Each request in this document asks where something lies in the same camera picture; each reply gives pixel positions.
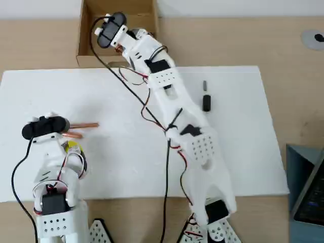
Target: wooden desk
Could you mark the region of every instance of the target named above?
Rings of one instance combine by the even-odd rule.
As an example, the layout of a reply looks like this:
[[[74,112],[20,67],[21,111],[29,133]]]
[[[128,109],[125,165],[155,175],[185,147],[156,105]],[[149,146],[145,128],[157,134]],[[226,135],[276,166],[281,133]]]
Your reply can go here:
[[[0,21],[0,70],[77,68],[77,23]],[[324,17],[161,19],[160,25],[179,66],[260,67],[283,158],[286,143],[323,145],[324,52],[303,47],[300,34],[323,30]],[[286,196],[238,197],[237,203],[231,223],[243,242],[288,242]],[[92,200],[89,208],[89,220],[104,218],[115,242],[159,240],[162,199]],[[33,243],[32,226],[16,203],[0,204],[0,215],[3,242]],[[187,216],[184,199],[168,200],[165,242],[176,242]]]

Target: perforated plate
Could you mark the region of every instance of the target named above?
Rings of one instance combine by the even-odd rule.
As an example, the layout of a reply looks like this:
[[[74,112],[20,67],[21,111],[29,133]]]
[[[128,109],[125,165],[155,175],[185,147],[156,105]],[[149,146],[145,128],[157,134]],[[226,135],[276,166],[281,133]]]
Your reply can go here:
[[[223,230],[225,230],[227,243],[241,243],[240,239],[226,219],[220,220],[220,225]]]
[[[210,238],[214,242],[241,243],[240,239],[229,225],[226,219],[222,219],[208,225]],[[195,224],[194,220],[187,223],[186,228],[181,232],[178,243],[207,243],[207,231]]]
[[[39,238],[68,235],[88,228],[87,212],[86,202],[81,201],[71,211],[37,216],[36,223]]]
[[[214,144],[212,134],[201,134],[194,137],[190,144],[193,160],[204,165],[206,160],[211,159],[215,154]]]
[[[182,232],[182,237],[178,243],[204,243],[206,239],[206,234],[201,230],[201,228],[196,224],[195,220],[190,220],[187,227]]]
[[[90,227],[90,243],[112,243],[100,220],[94,220]]]
[[[78,229],[78,210],[37,217],[40,238],[71,234]]]
[[[161,72],[152,73],[148,77],[148,85],[151,89],[157,90],[165,86],[174,84],[180,80],[180,74],[175,68],[169,68]]]

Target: wire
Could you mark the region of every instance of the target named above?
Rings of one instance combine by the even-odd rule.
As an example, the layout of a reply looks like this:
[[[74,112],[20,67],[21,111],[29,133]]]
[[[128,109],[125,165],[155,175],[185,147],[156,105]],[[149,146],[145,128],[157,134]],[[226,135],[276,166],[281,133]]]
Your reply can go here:
[[[131,69],[131,68],[129,68],[129,67],[120,66],[119,69],[121,69],[121,68],[123,68],[123,69],[127,69],[127,70],[129,70],[129,71],[131,71],[131,72],[133,72],[133,73],[136,73],[136,74],[138,74],[138,75],[140,75],[140,76],[142,76],[142,77],[148,78],[147,75],[142,74],[142,73],[140,73],[140,72],[137,72],[137,71],[135,71],[135,70],[133,70],[133,69]]]
[[[167,225],[167,198],[169,191],[169,158],[170,158],[170,147],[171,140],[168,140],[168,148],[167,148],[167,162],[166,162],[166,193],[164,195],[164,203],[163,203],[163,229],[160,243],[164,241],[164,236],[166,234],[166,225]]]
[[[184,163],[185,163],[185,168],[184,168],[184,171],[182,172],[181,176],[180,176],[180,186],[181,186],[181,189],[183,191],[183,194],[186,196],[187,200],[189,201],[189,203],[192,205],[192,202],[190,200],[190,198],[188,197],[188,195],[186,194],[184,188],[183,188],[183,184],[182,184],[182,177],[184,175],[184,173],[187,171],[187,167],[188,167],[188,163],[187,163],[187,159],[186,157],[183,155],[182,151],[179,150],[178,151],[178,154],[182,157]]]
[[[141,103],[142,103],[142,105],[145,105],[145,103],[144,103],[144,101],[130,88],[130,87],[128,87],[128,85],[123,81],[123,79],[121,79],[119,76],[118,76],[118,74],[116,73],[116,72],[114,72],[112,69],[111,69],[111,67],[108,65],[108,64],[106,64],[99,56],[98,56],[98,54],[96,53],[96,51],[95,51],[95,49],[94,49],[94,47],[93,47],[93,44],[92,44],[92,32],[93,32],[93,30],[94,30],[94,28],[95,28],[95,26],[96,26],[96,24],[100,21],[100,20],[103,20],[103,19],[107,19],[107,18],[109,18],[109,17],[107,17],[107,16],[103,16],[103,17],[99,17],[99,18],[97,18],[95,21],[94,21],[94,23],[92,24],[92,26],[91,26],[91,29],[90,29],[90,33],[89,33],[89,44],[90,44],[90,49],[91,49],[91,51],[92,51],[92,53],[93,53],[93,55],[98,59],[98,61],[102,64],[102,65],[104,65],[124,86],[125,86],[125,88],[129,91],[129,92],[131,92]],[[147,110],[147,112],[151,115],[151,117],[155,120],[155,122],[157,123],[157,124],[159,124],[160,126],[162,126],[161,125],[161,123],[156,119],[156,117],[152,114],[152,112],[146,107],[145,108],[146,110]]]
[[[126,82],[129,82],[128,80],[127,80],[127,78],[125,78],[125,76],[123,75],[123,73],[122,73],[122,71],[121,71],[121,68],[126,68],[126,67],[119,67],[118,68],[118,72],[119,72],[119,74],[120,74],[120,76],[126,81]],[[145,76],[145,75],[142,75],[141,73],[138,73],[138,72],[136,72],[136,71],[133,71],[134,73],[136,73],[136,74],[138,74],[138,75],[140,75],[140,76],[142,76],[143,77],[143,82],[141,82],[141,83],[139,83],[139,84],[136,84],[136,83],[132,83],[132,82],[129,82],[129,83],[131,83],[131,84],[133,84],[133,85],[142,85],[142,84],[144,84],[144,83],[146,83],[146,81],[145,81],[145,78],[147,78],[147,76]]]
[[[27,209],[25,208],[25,206],[22,204],[22,202],[20,201],[17,193],[16,193],[16,189],[15,189],[15,181],[14,181],[14,178],[15,178],[15,173],[16,173],[16,170],[18,169],[18,167],[28,158],[28,155],[29,155],[29,151],[30,151],[30,147],[31,147],[31,143],[32,143],[32,140],[34,138],[30,138],[29,140],[29,143],[28,143],[28,146],[27,146],[27,151],[26,151],[26,155],[25,157],[18,162],[18,164],[15,166],[14,170],[12,171],[12,175],[11,175],[11,188],[12,188],[12,192],[18,202],[18,204],[20,205],[20,207],[23,209],[23,211],[26,213],[26,215],[29,217],[29,219],[31,220],[32,222],[32,225],[34,227],[34,235],[35,235],[35,243],[38,243],[38,235],[37,235],[37,228],[36,228],[36,223],[33,219],[33,217],[31,216],[31,214],[27,211]]]
[[[144,114],[143,114],[143,111],[144,111],[144,109],[146,108],[146,106],[147,106],[147,104],[148,104],[148,101],[149,101],[149,99],[150,99],[150,94],[151,94],[151,89],[149,88],[149,89],[148,89],[148,94],[147,94],[146,101],[145,101],[145,103],[144,103],[144,105],[143,105],[143,108],[141,109],[141,116],[142,116],[143,119],[145,119],[146,121],[156,124],[158,127],[162,128],[163,131],[165,131],[166,129],[165,129],[164,127],[162,127],[160,124],[156,123],[155,121],[146,118],[146,117],[144,116]]]
[[[151,57],[149,58],[150,61],[152,61],[160,52],[162,52],[163,50],[166,50],[166,52],[169,51],[167,46],[160,46],[158,47],[151,55]]]

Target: black cable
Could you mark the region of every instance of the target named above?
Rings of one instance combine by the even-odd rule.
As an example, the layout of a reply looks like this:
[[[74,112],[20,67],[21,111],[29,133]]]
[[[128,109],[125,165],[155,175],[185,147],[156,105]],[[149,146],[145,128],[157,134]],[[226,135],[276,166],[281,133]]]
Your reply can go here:
[[[20,207],[23,209],[23,211],[27,214],[27,216],[30,218],[30,220],[32,222],[32,225],[34,227],[35,243],[38,243],[38,235],[37,235],[36,223],[35,223],[34,219],[32,218],[32,216],[30,215],[30,213],[25,208],[25,206],[20,201],[20,199],[19,199],[19,197],[18,197],[18,195],[16,193],[15,185],[14,185],[14,177],[15,177],[16,170],[21,165],[21,163],[23,163],[27,159],[27,157],[29,155],[29,151],[30,151],[30,147],[31,147],[32,140],[33,140],[33,137],[29,140],[29,143],[28,143],[28,146],[27,146],[27,152],[26,152],[25,157],[21,161],[18,162],[18,164],[15,166],[14,170],[12,171],[12,175],[11,175],[11,188],[12,188],[12,192],[13,192],[13,194],[14,194],[17,202],[19,203]]]
[[[167,46],[160,46],[158,47],[151,55],[151,57],[149,58],[150,61],[152,61],[161,51],[166,50],[166,52],[169,51]]]
[[[163,230],[160,243],[163,243],[164,236],[166,234],[166,225],[167,225],[167,198],[169,191],[169,158],[170,158],[170,147],[171,140],[168,140],[168,148],[167,148],[167,162],[166,162],[166,193],[164,195],[164,203],[163,203]]]
[[[98,59],[98,61],[102,64],[102,65],[104,65],[125,87],[126,87],[126,89],[128,89],[141,103],[142,103],[142,105],[145,105],[145,103],[144,103],[144,101],[130,88],[130,87],[128,87],[128,85],[118,76],[118,74],[117,73],[115,73],[112,69],[111,69],[111,67],[108,65],[108,64],[106,64],[99,56],[98,56],[98,54],[96,53],[96,51],[95,51],[95,49],[94,49],[94,47],[93,47],[93,44],[92,44],[92,32],[93,32],[93,30],[94,30],[94,28],[95,28],[95,26],[96,26],[96,24],[100,21],[100,20],[103,20],[103,19],[107,19],[107,18],[109,18],[109,17],[107,17],[107,16],[103,16],[103,17],[99,17],[99,18],[97,18],[96,20],[95,20],[95,22],[92,24],[92,26],[91,26],[91,29],[90,29],[90,34],[89,34],[89,44],[90,44],[90,49],[91,49],[91,51],[92,51],[92,53],[93,53],[93,55]],[[147,110],[147,112],[151,115],[151,117],[155,120],[155,122],[157,123],[157,124],[159,124],[161,127],[162,127],[162,124],[156,119],[156,117],[152,114],[152,112],[146,107],[146,110]]]

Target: white wall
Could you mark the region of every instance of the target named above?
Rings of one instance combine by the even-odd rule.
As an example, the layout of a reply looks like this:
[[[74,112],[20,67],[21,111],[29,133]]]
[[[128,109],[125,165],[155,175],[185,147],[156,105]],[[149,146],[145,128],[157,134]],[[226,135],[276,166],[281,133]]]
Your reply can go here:
[[[0,19],[75,18],[80,4],[81,0],[0,0]],[[158,0],[158,6],[167,17],[324,15],[324,0]]]

